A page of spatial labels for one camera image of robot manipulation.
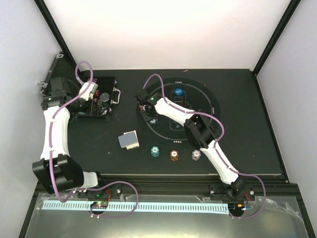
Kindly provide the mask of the black poker chip case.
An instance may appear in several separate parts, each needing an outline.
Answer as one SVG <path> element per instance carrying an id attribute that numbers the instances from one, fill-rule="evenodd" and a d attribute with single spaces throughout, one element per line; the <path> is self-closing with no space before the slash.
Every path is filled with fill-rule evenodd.
<path id="1" fill-rule="evenodd" d="M 64 57 L 63 52 L 59 52 L 49 69 L 43 82 L 39 82 L 40 94 L 46 98 L 59 99 L 58 94 L 64 96 L 67 102 L 80 93 L 82 85 L 75 78 L 75 68 Z M 70 104 L 68 110 L 72 117 L 79 118 L 108 118 L 112 113 L 112 106 L 119 103 L 120 90 L 117 88 L 117 81 L 114 77 L 96 77 L 93 83 L 97 88 L 90 93 L 88 100 L 78 99 Z"/>

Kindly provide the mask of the purple poker chip stack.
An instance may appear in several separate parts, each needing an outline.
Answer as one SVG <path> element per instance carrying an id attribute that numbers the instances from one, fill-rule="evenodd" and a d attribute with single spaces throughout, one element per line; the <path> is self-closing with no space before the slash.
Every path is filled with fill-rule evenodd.
<path id="1" fill-rule="evenodd" d="M 200 157 L 201 157 L 201 152 L 200 152 L 200 150 L 194 150 L 194 151 L 192 152 L 191 158 L 192 158 L 194 161 L 199 160 Z"/>

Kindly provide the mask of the deck of playing cards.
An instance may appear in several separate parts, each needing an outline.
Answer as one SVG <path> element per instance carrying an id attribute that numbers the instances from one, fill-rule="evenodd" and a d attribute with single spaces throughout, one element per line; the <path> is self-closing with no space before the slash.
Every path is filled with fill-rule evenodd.
<path id="1" fill-rule="evenodd" d="M 125 132 L 118 136 L 119 145 L 127 150 L 139 147 L 139 141 L 136 131 Z"/>

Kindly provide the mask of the red-brown poker chip stack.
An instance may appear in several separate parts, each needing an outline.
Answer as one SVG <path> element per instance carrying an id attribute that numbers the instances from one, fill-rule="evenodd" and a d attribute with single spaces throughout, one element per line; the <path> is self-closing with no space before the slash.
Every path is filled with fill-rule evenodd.
<path id="1" fill-rule="evenodd" d="M 170 159 L 171 159 L 171 161 L 174 161 L 174 162 L 179 159 L 179 154 L 178 154 L 177 150 L 172 150 L 170 152 Z"/>

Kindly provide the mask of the round black poker mat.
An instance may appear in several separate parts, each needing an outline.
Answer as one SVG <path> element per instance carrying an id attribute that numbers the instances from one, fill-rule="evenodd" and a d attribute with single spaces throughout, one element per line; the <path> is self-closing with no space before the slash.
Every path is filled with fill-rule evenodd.
<path id="1" fill-rule="evenodd" d="M 220 106 L 214 94 L 203 84 L 188 78 L 167 78 L 163 80 L 165 96 L 172 102 L 188 109 L 213 115 L 220 119 Z M 177 97 L 174 90 L 181 88 L 183 95 Z M 185 129 L 166 116 L 157 116 L 157 123 L 145 122 L 137 110 L 137 122 L 142 133 L 150 140 L 151 146 L 176 150 L 191 149 Z"/>

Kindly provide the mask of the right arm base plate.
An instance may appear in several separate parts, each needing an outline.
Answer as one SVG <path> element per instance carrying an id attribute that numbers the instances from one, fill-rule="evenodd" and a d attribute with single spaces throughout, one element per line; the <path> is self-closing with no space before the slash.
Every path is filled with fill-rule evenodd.
<path id="1" fill-rule="evenodd" d="M 230 202 L 255 200 L 255 196 L 252 193 L 252 187 L 244 187 L 239 191 L 235 191 L 233 188 L 226 187 L 223 184 L 211 184 L 209 186 L 209 190 L 212 200 L 222 200 Z"/>

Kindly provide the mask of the blue round blind button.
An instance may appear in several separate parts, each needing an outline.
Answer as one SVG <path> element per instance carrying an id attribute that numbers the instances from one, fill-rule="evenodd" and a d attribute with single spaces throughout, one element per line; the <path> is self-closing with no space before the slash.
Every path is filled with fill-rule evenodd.
<path id="1" fill-rule="evenodd" d="M 183 90 L 181 88 L 176 88 L 174 90 L 174 95 L 177 96 L 177 97 L 180 97 L 183 95 Z"/>

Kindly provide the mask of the light blue slotted strip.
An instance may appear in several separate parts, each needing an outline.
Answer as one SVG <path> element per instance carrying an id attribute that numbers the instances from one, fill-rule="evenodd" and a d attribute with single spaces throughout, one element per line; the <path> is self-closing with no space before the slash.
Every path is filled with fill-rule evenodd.
<path id="1" fill-rule="evenodd" d="M 160 212 L 160 213 L 208 213 L 229 214 L 227 204 L 220 203 L 165 203 L 165 202 L 110 202 L 105 205 L 92 201 L 59 201 L 46 200 L 43 210 L 62 211 L 100 211 L 100 212 Z"/>

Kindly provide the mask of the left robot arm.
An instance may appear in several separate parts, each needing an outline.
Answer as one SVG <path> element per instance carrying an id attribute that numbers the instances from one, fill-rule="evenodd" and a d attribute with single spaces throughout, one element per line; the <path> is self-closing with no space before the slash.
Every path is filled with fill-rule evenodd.
<path id="1" fill-rule="evenodd" d="M 94 81 L 87 81 L 82 84 L 78 96 L 72 97 L 70 82 L 63 77 L 50 80 L 51 90 L 41 103 L 46 123 L 44 147 L 32 171 L 49 194 L 89 188 L 95 198 L 100 198 L 106 193 L 100 173 L 83 171 L 70 157 L 67 138 L 71 114 L 86 111 L 98 86 Z"/>

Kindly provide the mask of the clear dealer button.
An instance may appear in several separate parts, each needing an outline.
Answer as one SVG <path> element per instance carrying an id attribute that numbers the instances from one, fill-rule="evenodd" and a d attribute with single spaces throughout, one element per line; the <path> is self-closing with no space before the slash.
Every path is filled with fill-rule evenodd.
<path id="1" fill-rule="evenodd" d="M 101 100 L 102 102 L 108 102 L 109 99 L 110 99 L 109 93 L 102 93 L 102 94 L 100 94 L 100 100 Z"/>

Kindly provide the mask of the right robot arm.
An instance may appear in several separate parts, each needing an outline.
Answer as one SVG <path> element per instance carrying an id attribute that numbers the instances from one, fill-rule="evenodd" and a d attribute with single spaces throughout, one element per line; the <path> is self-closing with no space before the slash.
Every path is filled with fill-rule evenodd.
<path id="1" fill-rule="evenodd" d="M 139 103 L 144 121 L 162 115 L 184 127 L 190 145 L 205 154 L 217 170 L 228 199 L 236 200 L 243 194 L 245 181 L 219 145 L 225 132 L 220 120 L 201 110 L 186 109 L 160 93 L 151 96 L 145 89 L 137 91 L 135 99 Z"/>

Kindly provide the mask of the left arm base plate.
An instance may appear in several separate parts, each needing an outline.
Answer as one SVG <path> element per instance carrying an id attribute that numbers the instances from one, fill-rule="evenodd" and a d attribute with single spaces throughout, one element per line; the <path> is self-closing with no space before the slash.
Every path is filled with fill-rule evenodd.
<path id="1" fill-rule="evenodd" d="M 118 199 L 121 195 L 121 184 L 111 185 L 103 190 L 78 192 L 77 198 L 88 200 L 110 200 Z"/>

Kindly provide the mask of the teal poker chip stack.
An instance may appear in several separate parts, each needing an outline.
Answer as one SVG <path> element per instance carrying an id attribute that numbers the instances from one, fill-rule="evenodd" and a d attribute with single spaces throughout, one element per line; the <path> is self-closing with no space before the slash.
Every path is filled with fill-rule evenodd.
<path id="1" fill-rule="evenodd" d="M 157 146 L 153 146 L 151 148 L 151 155 L 153 157 L 158 157 L 159 156 L 159 148 Z"/>

